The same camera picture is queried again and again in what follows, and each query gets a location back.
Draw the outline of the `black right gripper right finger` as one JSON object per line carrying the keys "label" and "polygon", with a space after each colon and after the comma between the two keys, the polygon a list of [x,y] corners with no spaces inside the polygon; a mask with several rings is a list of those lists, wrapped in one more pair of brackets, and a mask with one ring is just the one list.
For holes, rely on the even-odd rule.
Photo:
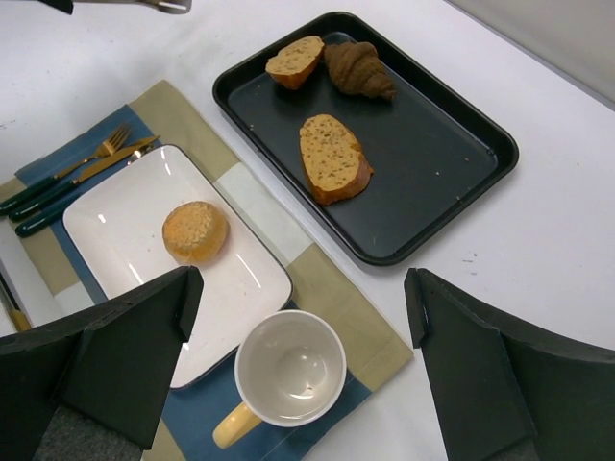
{"label": "black right gripper right finger", "polygon": [[408,270],[406,310],[451,460],[611,460],[614,352]]}

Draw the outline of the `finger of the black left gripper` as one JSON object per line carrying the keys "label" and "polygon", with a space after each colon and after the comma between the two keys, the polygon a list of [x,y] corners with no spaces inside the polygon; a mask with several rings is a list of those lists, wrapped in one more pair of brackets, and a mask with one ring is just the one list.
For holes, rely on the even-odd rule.
{"label": "finger of the black left gripper", "polygon": [[66,14],[73,13],[74,4],[72,0],[38,0],[38,1],[60,12],[64,12]]}

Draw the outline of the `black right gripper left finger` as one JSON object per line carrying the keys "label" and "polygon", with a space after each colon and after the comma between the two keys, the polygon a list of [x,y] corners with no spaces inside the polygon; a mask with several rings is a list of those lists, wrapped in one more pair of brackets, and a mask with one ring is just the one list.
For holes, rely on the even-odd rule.
{"label": "black right gripper left finger", "polygon": [[1,340],[4,460],[138,460],[153,445],[203,290],[182,266]]}

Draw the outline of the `metal tongs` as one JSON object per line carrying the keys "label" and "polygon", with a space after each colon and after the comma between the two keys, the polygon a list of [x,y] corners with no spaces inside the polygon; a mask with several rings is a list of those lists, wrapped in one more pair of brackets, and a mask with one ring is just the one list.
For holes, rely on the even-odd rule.
{"label": "metal tongs", "polygon": [[187,14],[191,10],[191,0],[136,0],[145,5],[168,14]]}

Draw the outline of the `round bread bun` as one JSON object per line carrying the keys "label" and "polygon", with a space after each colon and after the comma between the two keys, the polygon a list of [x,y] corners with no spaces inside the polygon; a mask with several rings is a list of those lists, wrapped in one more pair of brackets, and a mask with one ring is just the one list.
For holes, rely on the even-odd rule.
{"label": "round bread bun", "polygon": [[218,207],[209,202],[189,202],[167,215],[161,228],[162,241],[166,251],[181,262],[204,263],[221,251],[229,227]]}

